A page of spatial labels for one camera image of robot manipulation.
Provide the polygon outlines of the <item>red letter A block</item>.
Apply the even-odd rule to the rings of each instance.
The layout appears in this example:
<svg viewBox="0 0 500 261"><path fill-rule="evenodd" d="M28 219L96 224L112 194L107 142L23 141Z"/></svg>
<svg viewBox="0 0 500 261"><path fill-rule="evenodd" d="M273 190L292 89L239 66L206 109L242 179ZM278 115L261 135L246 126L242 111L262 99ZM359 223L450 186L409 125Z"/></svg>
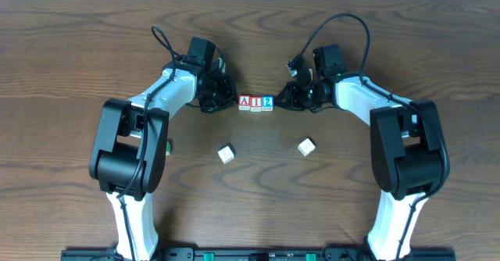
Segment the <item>red letter A block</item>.
<svg viewBox="0 0 500 261"><path fill-rule="evenodd" d="M239 95L238 96L238 109L241 111L249 111L251 109L251 96Z"/></svg>

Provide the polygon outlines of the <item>red letter I block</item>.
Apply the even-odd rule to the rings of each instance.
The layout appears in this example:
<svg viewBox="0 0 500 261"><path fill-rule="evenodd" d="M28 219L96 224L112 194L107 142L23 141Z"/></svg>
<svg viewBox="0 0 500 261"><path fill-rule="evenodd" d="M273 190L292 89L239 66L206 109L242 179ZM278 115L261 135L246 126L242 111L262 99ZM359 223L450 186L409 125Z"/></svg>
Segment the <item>red letter I block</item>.
<svg viewBox="0 0 500 261"><path fill-rule="evenodd" d="M251 112L261 112L263 108L263 98L252 96L250 98L250 111Z"/></svg>

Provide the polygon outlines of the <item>blue number 2 block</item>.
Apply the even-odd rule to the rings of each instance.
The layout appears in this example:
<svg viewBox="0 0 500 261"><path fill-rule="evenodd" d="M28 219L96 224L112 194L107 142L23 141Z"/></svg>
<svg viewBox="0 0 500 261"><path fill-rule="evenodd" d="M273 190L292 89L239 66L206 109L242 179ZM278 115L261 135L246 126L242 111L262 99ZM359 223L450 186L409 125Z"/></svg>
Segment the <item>blue number 2 block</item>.
<svg viewBox="0 0 500 261"><path fill-rule="evenodd" d="M262 111L270 112L274 108L274 97L272 95L265 95L262 97Z"/></svg>

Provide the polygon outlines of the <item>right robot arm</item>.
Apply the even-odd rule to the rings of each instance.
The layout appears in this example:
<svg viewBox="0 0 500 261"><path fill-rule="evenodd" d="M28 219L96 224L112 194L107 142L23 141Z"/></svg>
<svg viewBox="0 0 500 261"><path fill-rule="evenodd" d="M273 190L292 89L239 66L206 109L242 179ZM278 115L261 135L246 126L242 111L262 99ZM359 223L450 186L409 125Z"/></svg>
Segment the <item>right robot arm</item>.
<svg viewBox="0 0 500 261"><path fill-rule="evenodd" d="M347 71L338 45L314 49L313 59L313 69L302 55L287 63L293 79L274 104L313 113L340 109L370 127L371 166L381 193L374 225L356 258L412 258L410 240L420 211L449 174L437 107L393 95L361 70Z"/></svg>

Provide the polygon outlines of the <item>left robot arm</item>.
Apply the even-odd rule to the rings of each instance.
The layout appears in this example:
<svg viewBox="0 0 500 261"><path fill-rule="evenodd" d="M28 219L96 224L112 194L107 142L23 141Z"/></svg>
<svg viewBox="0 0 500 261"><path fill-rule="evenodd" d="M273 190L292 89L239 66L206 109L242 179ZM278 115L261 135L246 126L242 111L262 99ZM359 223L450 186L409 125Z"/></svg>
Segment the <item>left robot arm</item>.
<svg viewBox="0 0 500 261"><path fill-rule="evenodd" d="M139 95L110 98L101 111L89 174L110 201L118 232L111 257L150 260L157 251L153 192L170 149L169 122L185 106L212 114L234 104L234 84L218 47L193 37L172 54L159 79Z"/></svg>

